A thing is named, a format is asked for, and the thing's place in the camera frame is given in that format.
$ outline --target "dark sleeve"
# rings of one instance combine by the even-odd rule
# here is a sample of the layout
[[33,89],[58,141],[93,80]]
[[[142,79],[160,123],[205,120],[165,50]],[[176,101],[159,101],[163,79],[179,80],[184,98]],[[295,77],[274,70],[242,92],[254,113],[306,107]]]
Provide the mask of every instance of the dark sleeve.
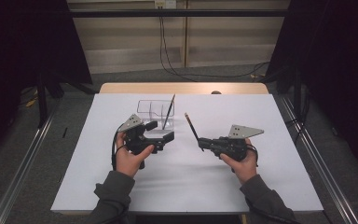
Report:
[[135,180],[117,171],[109,172],[103,184],[97,184],[94,193],[100,198],[86,223],[112,223],[125,215],[130,192]]
[[260,175],[250,178],[242,185],[240,190],[248,200],[248,204],[251,203],[255,210],[260,210],[274,217],[295,220],[292,209],[284,205],[283,200],[275,190],[267,187]]

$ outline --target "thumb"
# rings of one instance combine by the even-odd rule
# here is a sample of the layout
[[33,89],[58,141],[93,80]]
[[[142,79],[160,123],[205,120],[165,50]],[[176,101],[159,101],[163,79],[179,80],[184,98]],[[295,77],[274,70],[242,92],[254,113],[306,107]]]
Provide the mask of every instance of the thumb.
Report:
[[139,153],[137,155],[137,158],[139,158],[140,161],[143,161],[153,152],[153,150],[154,150],[154,146],[150,145],[146,147],[145,150],[143,150],[141,153]]
[[230,158],[228,155],[221,153],[220,154],[220,158],[229,166],[231,166],[231,168],[234,169],[235,166],[237,166],[237,161],[235,161],[234,159]]

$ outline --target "forearm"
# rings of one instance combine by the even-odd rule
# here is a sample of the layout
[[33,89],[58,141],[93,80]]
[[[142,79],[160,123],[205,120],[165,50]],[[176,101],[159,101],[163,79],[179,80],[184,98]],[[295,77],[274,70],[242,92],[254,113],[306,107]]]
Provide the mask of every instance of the forearm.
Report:
[[242,185],[241,191],[255,209],[275,217],[295,219],[293,211],[284,205],[283,200],[275,190],[267,187],[260,175],[246,181]]
[[94,193],[100,198],[86,223],[111,223],[128,209],[129,196],[135,181],[120,172],[111,171]]

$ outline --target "white tabletop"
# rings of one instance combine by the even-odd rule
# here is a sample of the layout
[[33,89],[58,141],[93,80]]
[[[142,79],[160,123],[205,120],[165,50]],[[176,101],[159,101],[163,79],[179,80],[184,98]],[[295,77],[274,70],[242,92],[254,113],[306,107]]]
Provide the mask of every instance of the white tabletop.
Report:
[[[89,213],[93,193],[111,166],[113,136],[136,113],[139,100],[171,100],[171,94],[97,94],[51,210]],[[227,136],[232,124],[262,129],[251,137],[259,153],[257,172],[294,211],[323,210],[272,95],[176,94],[175,139],[152,154],[135,176],[130,211],[138,214],[240,214],[249,211],[230,168],[198,148],[199,137]]]

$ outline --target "person's left hand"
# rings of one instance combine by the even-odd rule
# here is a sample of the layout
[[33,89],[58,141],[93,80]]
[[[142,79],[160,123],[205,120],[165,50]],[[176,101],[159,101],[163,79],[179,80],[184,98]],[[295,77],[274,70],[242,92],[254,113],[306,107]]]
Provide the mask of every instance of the person's left hand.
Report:
[[[118,133],[116,140],[116,147],[119,148],[124,145],[125,133]],[[122,147],[116,152],[116,170],[124,175],[134,177],[139,170],[141,162],[146,159],[153,151],[154,146],[150,145],[145,148],[140,154],[133,155],[127,149]]]

